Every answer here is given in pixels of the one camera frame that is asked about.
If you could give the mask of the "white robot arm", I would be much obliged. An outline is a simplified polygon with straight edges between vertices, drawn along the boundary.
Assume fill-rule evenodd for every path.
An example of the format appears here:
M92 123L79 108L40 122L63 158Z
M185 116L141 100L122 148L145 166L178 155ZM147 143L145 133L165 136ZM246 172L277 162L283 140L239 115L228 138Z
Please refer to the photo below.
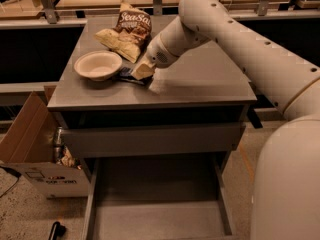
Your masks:
M320 240L320 71L238 23L218 0L180 0L133 69L140 80L212 40L286 118L256 166L251 240Z

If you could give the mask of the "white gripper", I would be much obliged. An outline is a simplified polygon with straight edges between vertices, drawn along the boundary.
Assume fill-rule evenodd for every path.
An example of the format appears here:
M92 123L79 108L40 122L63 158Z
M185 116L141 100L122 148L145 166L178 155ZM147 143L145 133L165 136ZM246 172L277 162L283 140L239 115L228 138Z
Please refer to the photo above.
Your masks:
M168 68L177 61L177 57L172 55L164 46L160 35L156 35L149 43L146 50L147 59L143 59L131 71L131 75L136 80L148 78L155 73L157 68Z

